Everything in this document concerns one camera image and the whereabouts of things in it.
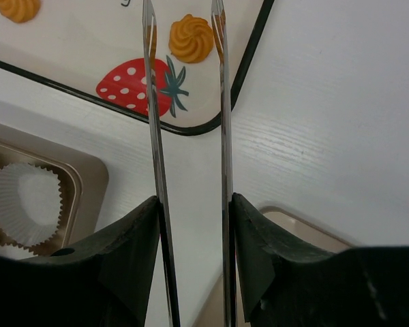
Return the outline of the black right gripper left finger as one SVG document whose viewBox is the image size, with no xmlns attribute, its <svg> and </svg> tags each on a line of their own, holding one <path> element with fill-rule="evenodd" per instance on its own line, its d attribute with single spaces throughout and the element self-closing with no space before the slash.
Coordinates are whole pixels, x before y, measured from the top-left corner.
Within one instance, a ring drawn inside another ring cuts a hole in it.
<svg viewBox="0 0 409 327">
<path fill-rule="evenodd" d="M 150 197 L 52 255 L 0 256 L 0 326 L 144 326 L 160 237 Z"/>
</svg>

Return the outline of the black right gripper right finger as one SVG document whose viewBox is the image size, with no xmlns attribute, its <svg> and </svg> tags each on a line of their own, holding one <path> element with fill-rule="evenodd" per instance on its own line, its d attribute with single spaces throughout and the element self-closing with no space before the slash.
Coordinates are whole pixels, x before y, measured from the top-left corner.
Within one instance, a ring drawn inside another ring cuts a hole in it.
<svg viewBox="0 0 409 327">
<path fill-rule="evenodd" d="M 252 326 L 409 326 L 409 246 L 331 253 L 232 198 L 244 317 Z"/>
</svg>

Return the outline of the orange swirl cookie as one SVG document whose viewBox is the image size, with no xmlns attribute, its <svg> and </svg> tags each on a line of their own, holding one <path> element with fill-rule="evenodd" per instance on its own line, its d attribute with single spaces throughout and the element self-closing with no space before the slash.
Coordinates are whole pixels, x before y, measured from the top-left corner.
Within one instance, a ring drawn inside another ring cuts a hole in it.
<svg viewBox="0 0 409 327">
<path fill-rule="evenodd" d="M 40 0 L 0 0 L 0 14 L 20 24 L 34 19 L 41 5 Z"/>
<path fill-rule="evenodd" d="M 179 61 L 200 63 L 209 56 L 213 45 L 213 30 L 205 19 L 186 14 L 172 23 L 168 47 Z"/>
</svg>

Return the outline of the silver metal tongs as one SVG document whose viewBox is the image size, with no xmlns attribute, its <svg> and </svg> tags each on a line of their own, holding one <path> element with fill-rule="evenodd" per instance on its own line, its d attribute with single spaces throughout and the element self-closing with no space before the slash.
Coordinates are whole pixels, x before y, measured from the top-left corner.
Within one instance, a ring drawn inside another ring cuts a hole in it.
<svg viewBox="0 0 409 327">
<path fill-rule="evenodd" d="M 232 142 L 231 142 L 231 88 L 229 71 L 228 41 L 226 32 L 226 13 L 223 1 L 213 1 L 211 5 L 211 24 L 219 56 L 219 79 L 221 93 L 221 158 L 222 158 L 222 258 L 224 288 L 224 324 L 237 325 L 237 279 L 234 223 L 230 214 L 233 195 Z M 157 48 L 157 23 L 153 4 L 142 3 L 142 32 L 144 62 L 149 108 L 149 127 L 156 195 L 158 198 L 158 217 L 160 239 L 164 263 L 164 278 L 171 326 L 180 326 L 179 299 L 175 273 L 175 257 L 172 246 L 164 153 L 157 102 L 155 53 Z"/>
</svg>

